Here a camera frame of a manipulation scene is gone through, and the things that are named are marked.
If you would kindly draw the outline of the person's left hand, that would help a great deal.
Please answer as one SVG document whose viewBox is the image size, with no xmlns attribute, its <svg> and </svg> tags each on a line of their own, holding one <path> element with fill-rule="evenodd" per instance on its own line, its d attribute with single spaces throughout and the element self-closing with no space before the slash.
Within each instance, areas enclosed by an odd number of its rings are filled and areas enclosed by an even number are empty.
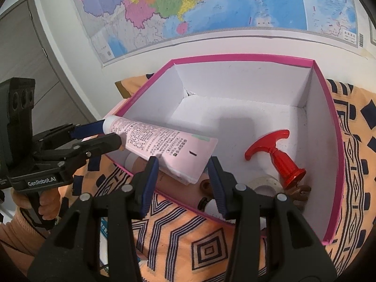
<svg viewBox="0 0 376 282">
<path fill-rule="evenodd" d="M 11 195 L 14 203 L 23 209 L 32 209 L 32 205 L 25 194 L 11 189 Z M 58 216 L 61 202 L 61 195 L 58 188 L 43 191 L 39 196 L 38 213 L 42 216 L 43 220 L 53 220 Z"/>
</svg>

